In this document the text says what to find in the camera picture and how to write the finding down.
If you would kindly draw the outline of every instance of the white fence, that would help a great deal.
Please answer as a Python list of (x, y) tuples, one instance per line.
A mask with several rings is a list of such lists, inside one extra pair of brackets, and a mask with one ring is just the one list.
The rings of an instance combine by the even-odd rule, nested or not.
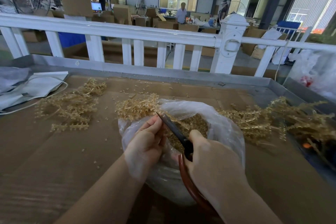
[(89, 59), (98, 62), (104, 62), (100, 36), (121, 38), (124, 65), (132, 65), (131, 39), (134, 40), (134, 65), (136, 66), (144, 65), (144, 40), (158, 42), (157, 67), (160, 68), (165, 67), (167, 43), (176, 44), (173, 69), (182, 69), (185, 46), (186, 44), (194, 45), (191, 71), (197, 71), (199, 68), (202, 47), (214, 47), (215, 55), (210, 72), (226, 74), (231, 73), (241, 43), (266, 45), (263, 58), (255, 72), (255, 76), (260, 77), (264, 75), (275, 47), (296, 48), (297, 52), (301, 48), (336, 52), (334, 45), (304, 43), (309, 33), (305, 33), (300, 42), (242, 37), (247, 26), (245, 18), (238, 14), (229, 15), (222, 20), (219, 34), (208, 34), (0, 13), (0, 30), (14, 58), (30, 54), (20, 28), (45, 30), (53, 56), (61, 58), (64, 58), (64, 54), (57, 32), (84, 34)]

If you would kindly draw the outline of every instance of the black shirt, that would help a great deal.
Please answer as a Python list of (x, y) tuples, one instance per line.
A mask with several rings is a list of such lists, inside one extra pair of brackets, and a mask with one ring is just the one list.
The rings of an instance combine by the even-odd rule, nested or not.
[(105, 11), (106, 0), (99, 0), (99, 3), (101, 4), (101, 10)]

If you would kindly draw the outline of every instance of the scissors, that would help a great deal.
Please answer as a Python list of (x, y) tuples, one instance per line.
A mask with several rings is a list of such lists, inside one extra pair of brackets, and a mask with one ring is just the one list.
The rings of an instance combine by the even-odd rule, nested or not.
[(209, 201), (206, 200), (205, 197), (201, 194), (201, 192), (198, 190), (198, 188), (196, 187), (196, 185), (193, 183), (193, 181), (189, 176), (184, 156), (187, 158), (187, 160), (193, 161), (193, 153), (194, 153), (193, 143), (186, 136), (182, 134), (181, 130), (170, 120), (168, 115), (166, 115), (165, 113), (163, 113), (162, 115), (157, 113), (157, 115), (160, 117), (162, 122), (171, 130), (171, 132), (178, 138), (178, 140), (184, 147), (184, 153), (178, 156), (178, 166), (180, 169), (183, 184), (187, 188), (187, 191), (202, 208), (204, 208), (207, 212), (211, 214), (217, 215), (216, 210), (212, 207)]

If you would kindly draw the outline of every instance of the scissor handle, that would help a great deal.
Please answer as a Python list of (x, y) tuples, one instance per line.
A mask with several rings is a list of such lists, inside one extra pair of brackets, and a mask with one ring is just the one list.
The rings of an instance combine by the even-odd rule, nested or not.
[(187, 170), (187, 166), (186, 166), (183, 154), (180, 154), (178, 156), (178, 166), (180, 168), (180, 173), (181, 173), (183, 184), (187, 188), (187, 191), (189, 192), (191, 197), (207, 212), (213, 215), (218, 215), (216, 210), (212, 207), (209, 201), (205, 199), (205, 197), (200, 193), (196, 185), (191, 180), (188, 174), (188, 170)]

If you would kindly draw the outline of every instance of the cardboard table surface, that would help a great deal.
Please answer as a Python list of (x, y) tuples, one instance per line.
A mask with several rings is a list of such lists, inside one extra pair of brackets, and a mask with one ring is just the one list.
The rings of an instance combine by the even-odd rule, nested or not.
[[(82, 86), (87, 79), (68, 78), (67, 90)], [(88, 130), (50, 132), (55, 120), (36, 119), (34, 107), (0, 118), (0, 219), (5, 223), (54, 222), (122, 154), (114, 112), (117, 99), (125, 100), (145, 89), (160, 98), (174, 96), (215, 108), (227, 109), (234, 103), (242, 109), (254, 104), (251, 96), (238, 89), (181, 83), (145, 84), (126, 78), (109, 78), (106, 82), (107, 90), (99, 97), (98, 111)], [(246, 175), (251, 187), (284, 223), (334, 223), (336, 192), (333, 188), (291, 142), (273, 138), (271, 143), (276, 147), (264, 149), (246, 144)], [(221, 220), (200, 212), (197, 206), (182, 210), (145, 185), (128, 223), (221, 223)]]

